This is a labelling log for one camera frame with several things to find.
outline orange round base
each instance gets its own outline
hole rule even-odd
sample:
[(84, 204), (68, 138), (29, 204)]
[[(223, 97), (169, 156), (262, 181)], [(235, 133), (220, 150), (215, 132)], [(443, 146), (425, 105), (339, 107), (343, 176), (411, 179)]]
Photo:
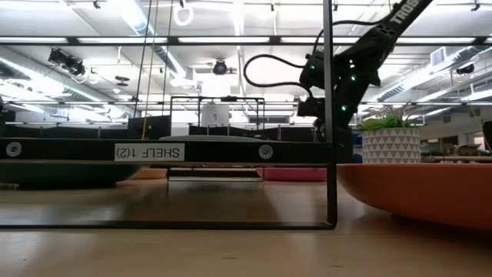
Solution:
[(168, 174), (167, 169), (141, 169), (133, 180), (152, 180), (152, 179), (166, 179)]
[(359, 201), (413, 219), (492, 230), (492, 164), (339, 165)]

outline wooden floor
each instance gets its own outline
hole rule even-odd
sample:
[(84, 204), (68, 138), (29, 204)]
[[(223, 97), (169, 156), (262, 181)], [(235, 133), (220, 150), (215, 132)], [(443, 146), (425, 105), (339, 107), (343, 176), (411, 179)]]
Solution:
[[(322, 184), (127, 182), (0, 192), (0, 224), (100, 220), (313, 222)], [(339, 190), (334, 231), (5, 230), (0, 276), (491, 276), (492, 240), (402, 219)]]

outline black cable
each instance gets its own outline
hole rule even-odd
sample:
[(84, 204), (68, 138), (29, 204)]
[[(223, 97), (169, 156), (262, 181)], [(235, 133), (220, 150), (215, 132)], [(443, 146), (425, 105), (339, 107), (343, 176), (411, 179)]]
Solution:
[[(149, 7), (152, 6), (152, 0), (148, 3)], [(145, 42), (147, 41), (148, 38), (148, 26), (151, 24), (151, 8), (148, 9), (148, 15), (147, 15), (147, 26), (145, 26)], [(138, 107), (138, 96), (140, 95), (140, 81), (141, 81), (141, 73), (144, 68), (144, 58), (145, 58), (145, 46), (143, 46), (142, 52), (141, 52), (141, 61), (140, 61), (140, 74), (138, 74), (138, 83), (137, 83), (137, 99), (135, 100), (135, 110), (133, 111), (133, 118), (137, 116), (137, 107)]]
[[(363, 22), (363, 21), (358, 21), (358, 20), (340, 20), (337, 22), (333, 22), (333, 26), (346, 25), (346, 24), (373, 26), (373, 25), (378, 25), (378, 24), (382, 23), (384, 20), (386, 20), (391, 15), (392, 14), (390, 13), (390, 14), (386, 15), (385, 17), (383, 17), (382, 19), (375, 21), (375, 22)], [(311, 53), (312, 55), (314, 55), (314, 53), (316, 52), (317, 45), (320, 41), (321, 36), (323, 35), (323, 32), (324, 32), (324, 29), (321, 29), (320, 33), (317, 34), (316, 40), (314, 41), (313, 52)]]
[(253, 82), (252, 80), (250, 80), (246, 71), (248, 70), (249, 64), (258, 58), (272, 58), (274, 60), (277, 60), (279, 62), (283, 62), (284, 64), (290, 65), (290, 66), (295, 67), (295, 68), (303, 68), (304, 67), (303, 65), (293, 64), (292, 62), (286, 61), (286, 60), (279, 58), (275, 55), (270, 55), (270, 54), (256, 55), (255, 57), (250, 58), (248, 60), (248, 62), (246, 62), (246, 64), (244, 65), (243, 76), (246, 79), (246, 82), (248, 82), (250, 85), (253, 85), (257, 88), (273, 88), (273, 87), (278, 87), (278, 86), (282, 86), (282, 85), (296, 85), (298, 87), (302, 87), (303, 89), (305, 89), (307, 91), (307, 93), (309, 94), (309, 97), (313, 97), (313, 93), (311, 92), (311, 90), (309, 88), (306, 88), (305, 86), (303, 86), (299, 82), (277, 82), (277, 83), (272, 83), (272, 84), (258, 84), (256, 82)]
[[(333, 26), (335, 25), (343, 25), (343, 24), (352, 24), (352, 25), (366, 25), (366, 26), (372, 26), (372, 25), (377, 25), (377, 24), (380, 24), (382, 23), (382, 21), (384, 21), (385, 19), (387, 19), (391, 14), (385, 16), (384, 18), (376, 21), (376, 22), (362, 22), (362, 21), (358, 21), (358, 20), (340, 20), (340, 21), (337, 21), (337, 22), (333, 22)], [(316, 40), (314, 41), (314, 47), (313, 47), (313, 55), (314, 53), (316, 52), (316, 48), (317, 48), (317, 44), (320, 40), (320, 37), (323, 35), (323, 30), (320, 31), (320, 33), (317, 35), (316, 37)], [(248, 77), (248, 74), (247, 74), (247, 69), (248, 69), (248, 66), (251, 62), (253, 62), (255, 59), (258, 59), (258, 58), (272, 58), (272, 59), (275, 59), (279, 62), (283, 62), (284, 64), (286, 65), (290, 65), (292, 67), (295, 67), (295, 68), (303, 68), (304, 66), (303, 65), (295, 65), (287, 60), (284, 60), (282, 58), (279, 58), (275, 55), (270, 55), (270, 54), (261, 54), (261, 55), (256, 55), (252, 58), (250, 58), (248, 60), (248, 62), (246, 62), (246, 64), (244, 65), (244, 72), (243, 72), (243, 76), (244, 76), (244, 79), (246, 79), (246, 82), (248, 82), (250, 85), (253, 85), (257, 88), (273, 88), (273, 87), (278, 87), (278, 86), (282, 86), (282, 85), (295, 85), (295, 86), (298, 86), (298, 87), (301, 87), (303, 89), (305, 89), (307, 91), (307, 93), (309, 94), (309, 97), (313, 97), (313, 93), (312, 91), (309, 89), (309, 88), (306, 88), (305, 86), (303, 86), (300, 82), (277, 82), (277, 83), (271, 83), (271, 84), (258, 84), (256, 82), (253, 82), (252, 80), (249, 79)]]

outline metal pole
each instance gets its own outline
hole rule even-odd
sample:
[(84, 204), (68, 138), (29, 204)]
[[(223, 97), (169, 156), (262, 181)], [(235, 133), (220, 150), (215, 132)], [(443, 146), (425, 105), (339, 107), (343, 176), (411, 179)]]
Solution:
[(263, 98), (263, 135), (264, 135), (264, 98)]
[(201, 96), (198, 97), (198, 127), (200, 127), (200, 113), (201, 113)]
[(260, 106), (258, 99), (256, 99), (256, 131), (260, 130), (260, 117), (258, 113), (260, 112)]
[(324, 97), (325, 97), (325, 132), (326, 142), (333, 145), (328, 155), (327, 166), (327, 224), (334, 228), (337, 225), (337, 156), (336, 136), (333, 125), (334, 109), (332, 98), (332, 58), (333, 58), (333, 22), (331, 14), (331, 0), (323, 0), (323, 27), (324, 27)]
[(169, 103), (169, 134), (168, 135), (171, 135), (172, 133), (172, 102), (173, 100), (175, 99), (174, 96), (171, 97), (171, 102)]

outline black metal rod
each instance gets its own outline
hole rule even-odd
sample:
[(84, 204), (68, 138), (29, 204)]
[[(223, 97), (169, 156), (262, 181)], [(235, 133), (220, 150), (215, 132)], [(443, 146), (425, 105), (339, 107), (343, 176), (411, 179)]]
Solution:
[(0, 225), (0, 229), (174, 229), (174, 230), (328, 230), (326, 222), (156, 222), (87, 221), (39, 225)]
[(337, 130), (333, 124), (334, 97), (333, 97), (333, 17), (331, 0), (323, 0), (323, 25), (324, 25), (324, 88), (325, 97), (325, 125), (326, 143), (330, 143), (333, 151), (330, 151), (327, 159), (327, 210), (326, 221), (329, 226), (335, 228), (338, 221), (337, 206)]
[[(313, 45), (314, 40), (291, 40), (287, 41), (286, 38), (314, 38), (315, 35), (244, 35), (241, 37), (232, 35), (216, 35), (216, 36), (156, 36), (156, 42), (154, 46), (203, 46), (203, 45), (243, 45), (243, 46), (261, 46), (261, 45), (273, 45), (273, 46), (300, 46), (300, 45)], [(152, 41), (146, 42), (126, 42), (126, 40), (141, 38), (138, 36), (105, 36), (105, 37), (88, 37), (88, 36), (0, 36), (4, 38), (2, 45), (16, 45), (16, 46), (152, 46)], [(34, 42), (29, 42), (27, 38), (33, 38)], [(43, 42), (43, 38), (60, 38), (60, 42)], [(83, 42), (84, 39), (90, 38), (91, 40), (101, 40), (100, 42)], [(241, 41), (241, 38), (258, 38), (256, 42), (245, 39)], [(351, 37), (347, 35), (335, 36), (335, 41), (332, 45), (335, 46), (350, 46), (355, 43), (360, 37)], [(405, 42), (405, 39), (421, 39), (422, 42)], [(433, 42), (426, 42), (426, 38), (432, 38)], [(435, 42), (435, 40), (441, 38), (442, 42)], [(490, 40), (492, 36), (403, 36), (400, 37), (400, 41), (396, 43), (396, 46), (478, 46), (478, 45), (492, 45)], [(115, 42), (116, 39), (121, 39), (121, 42)]]
[(260, 110), (260, 103), (256, 101), (256, 131), (260, 130), (260, 115), (258, 111)]
[(200, 114), (201, 114), (201, 97), (198, 97), (198, 127), (200, 127), (201, 124)]
[(169, 135), (172, 134), (172, 102), (173, 102), (173, 98), (171, 97), (171, 101), (170, 101), (170, 104), (169, 104)]

